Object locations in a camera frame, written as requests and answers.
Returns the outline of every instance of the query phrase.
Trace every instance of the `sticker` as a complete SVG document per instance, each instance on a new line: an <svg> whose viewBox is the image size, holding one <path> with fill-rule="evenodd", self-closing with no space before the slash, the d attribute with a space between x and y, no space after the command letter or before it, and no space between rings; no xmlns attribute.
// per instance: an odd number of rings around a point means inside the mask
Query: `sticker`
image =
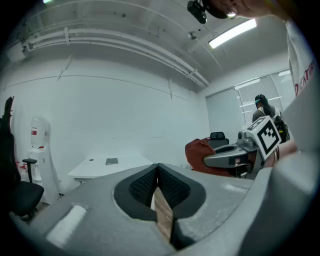
<svg viewBox="0 0 320 256"><path fill-rule="evenodd" d="M257 136L264 149L265 155L268 155L271 151L275 150L275 145L280 141L271 121L268 121L265 124L261 131L258 132Z"/></svg>
<svg viewBox="0 0 320 256"><path fill-rule="evenodd" d="M255 129L264 119L265 119L265 117L260 117L260 118L257 119L253 124L251 124L251 126L250 126L247 130L252 131L252 130Z"/></svg>

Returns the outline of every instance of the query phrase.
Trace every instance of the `white desk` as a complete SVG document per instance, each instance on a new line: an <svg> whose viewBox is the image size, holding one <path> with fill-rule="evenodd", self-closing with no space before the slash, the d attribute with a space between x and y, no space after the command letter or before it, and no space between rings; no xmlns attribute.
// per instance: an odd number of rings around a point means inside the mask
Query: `white desk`
<svg viewBox="0 0 320 256"><path fill-rule="evenodd" d="M135 155L135 156L124 156L117 157L118 164L107 164L107 158L113 158L106 156L92 156L86 158L83 162L81 162L77 167L75 167L71 172L69 172L69 176L73 177L76 181L80 183L85 182L88 179L94 179L118 172L125 171L127 169L152 165L153 163L146 159L143 156Z"/></svg>

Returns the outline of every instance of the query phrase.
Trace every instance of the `black office chair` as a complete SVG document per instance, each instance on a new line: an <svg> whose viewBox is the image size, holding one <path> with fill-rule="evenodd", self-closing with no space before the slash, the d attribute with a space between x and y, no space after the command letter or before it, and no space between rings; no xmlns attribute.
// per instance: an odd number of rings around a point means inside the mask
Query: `black office chair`
<svg viewBox="0 0 320 256"><path fill-rule="evenodd" d="M216 149L221 146L229 144L229 140L226 138L222 131L212 132L210 135L210 140L208 141L211 148Z"/></svg>
<svg viewBox="0 0 320 256"><path fill-rule="evenodd" d="M1 190L4 197L5 209L8 212L22 217L28 215L32 218L37 204L44 193L44 188L32 183L30 164L36 163L34 159L26 159L30 182L21 181L16 166L14 145L15 138L10 131L10 117L13 98L5 103L4 115L0 118L0 174Z"/></svg>

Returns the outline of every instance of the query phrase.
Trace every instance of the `water cooler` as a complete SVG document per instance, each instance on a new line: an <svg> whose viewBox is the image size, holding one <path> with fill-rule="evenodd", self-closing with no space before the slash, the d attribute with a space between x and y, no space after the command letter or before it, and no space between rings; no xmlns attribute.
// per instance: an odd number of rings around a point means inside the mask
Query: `water cooler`
<svg viewBox="0 0 320 256"><path fill-rule="evenodd" d="M52 204L59 198L51 165L49 147L49 123L43 118L34 117L31 121L31 145L27 157L36 160L31 164L32 182L44 188L41 202Z"/></svg>

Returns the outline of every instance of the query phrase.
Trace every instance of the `person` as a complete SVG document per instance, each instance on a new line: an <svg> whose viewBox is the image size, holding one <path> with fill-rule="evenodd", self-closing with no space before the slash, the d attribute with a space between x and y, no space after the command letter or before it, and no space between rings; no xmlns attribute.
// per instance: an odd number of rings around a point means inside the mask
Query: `person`
<svg viewBox="0 0 320 256"><path fill-rule="evenodd" d="M269 105L268 99L263 94L257 95L254 103L256 105L256 111L253 113L252 123L265 116L270 116L271 118L275 116L281 117L280 110L275 106Z"/></svg>
<svg viewBox="0 0 320 256"><path fill-rule="evenodd" d="M228 18L228 14L236 17L259 18L263 16L276 16L285 22L287 28L287 44L289 53L289 68L294 84L295 95L309 84L319 82L319 66L311 48L290 15L296 16L298 8L294 1L289 0L202 0L205 9L218 19ZM278 156L281 158L293 154L298 150L293 139L281 144ZM256 156L249 156L255 161ZM276 156L271 155L264 167L272 167L277 162Z"/></svg>

